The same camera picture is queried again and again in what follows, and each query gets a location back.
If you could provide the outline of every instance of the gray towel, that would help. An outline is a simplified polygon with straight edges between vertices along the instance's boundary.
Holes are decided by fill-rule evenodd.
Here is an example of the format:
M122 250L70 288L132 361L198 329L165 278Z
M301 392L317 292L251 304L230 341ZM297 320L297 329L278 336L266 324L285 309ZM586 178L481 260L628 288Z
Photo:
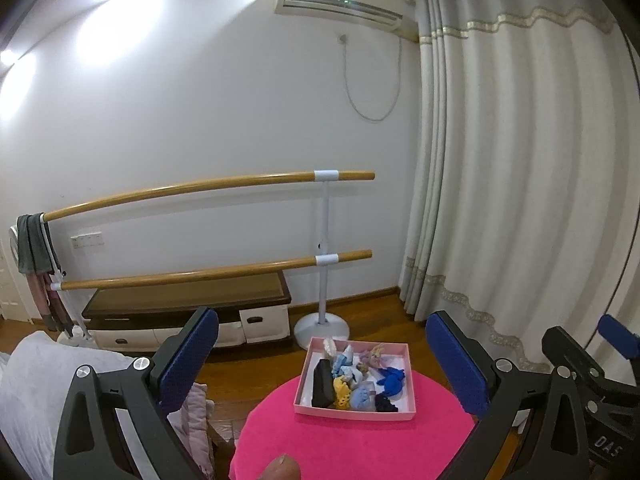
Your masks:
M39 214L18 217L18 271L22 274L53 272Z

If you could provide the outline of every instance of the white drawer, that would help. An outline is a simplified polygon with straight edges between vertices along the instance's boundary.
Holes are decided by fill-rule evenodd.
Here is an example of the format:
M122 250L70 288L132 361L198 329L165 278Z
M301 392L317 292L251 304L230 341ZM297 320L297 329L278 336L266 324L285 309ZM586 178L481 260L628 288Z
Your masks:
M242 330L242 323L240 321L220 324L216 348L238 346L243 344L245 341L244 330Z
M287 305L249 308L240 311L242 329L248 343L274 341L289 335Z
M156 339L160 344L164 343L168 337L180 333L182 328L155 328ZM242 323L239 321L233 323L221 323L218 327L218 339L215 348L224 346L238 346L245 342Z
M181 326L177 328L155 328L154 334L156 334L156 339L158 339L158 344L162 344L167 340L167 338L171 337L172 335L179 334L180 330L182 330Z
M92 330L91 334L103 350L155 352L160 346L153 330Z

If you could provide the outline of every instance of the power cord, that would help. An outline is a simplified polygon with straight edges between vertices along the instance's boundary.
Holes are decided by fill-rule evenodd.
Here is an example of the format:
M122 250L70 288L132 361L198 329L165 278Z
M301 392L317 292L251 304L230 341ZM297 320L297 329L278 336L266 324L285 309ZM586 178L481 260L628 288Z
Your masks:
M400 85L402 83L402 71L401 71L401 64L402 64L402 38L400 38L400 36L398 36L398 82L397 82L397 86L396 86L396 96L394 97L394 101L391 105L391 108L389 108L389 111L384 114L382 117L380 117L379 119L375 119L369 116L366 116L365 114L363 114L360 110L358 110L358 107L355 105L355 103L353 102L353 99L351 98L351 93L349 92L349 82L347 79L347 35L343 34L338 38L338 42L342 44L343 46L343 56L342 56L342 60L343 60L343 64L342 64L342 68L343 68L343 74L344 74L344 88L347 91L347 97L349 98L349 102L351 103L351 108L353 108L356 113L362 117L363 119L370 121L372 123L381 123L382 121L384 121L387 117L389 117L389 115L391 115L391 112L394 111L394 108L396 107L396 103L398 102L398 97L400 96Z

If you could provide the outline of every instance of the wall outlet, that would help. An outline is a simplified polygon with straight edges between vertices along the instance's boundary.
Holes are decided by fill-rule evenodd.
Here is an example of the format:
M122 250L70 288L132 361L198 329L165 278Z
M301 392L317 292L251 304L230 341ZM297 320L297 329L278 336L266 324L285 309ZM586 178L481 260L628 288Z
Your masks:
M74 249L79 249L80 247L90 247L92 245L104 245L104 240L102 240L102 233L91 233L72 236L71 244Z

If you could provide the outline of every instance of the door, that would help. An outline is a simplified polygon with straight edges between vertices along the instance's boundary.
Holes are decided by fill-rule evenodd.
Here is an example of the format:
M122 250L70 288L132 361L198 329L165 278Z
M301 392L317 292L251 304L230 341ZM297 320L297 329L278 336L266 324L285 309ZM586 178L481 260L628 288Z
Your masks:
M0 312L5 319L31 322L31 317L27 314L14 280L9 274L8 263L2 248L0 248Z

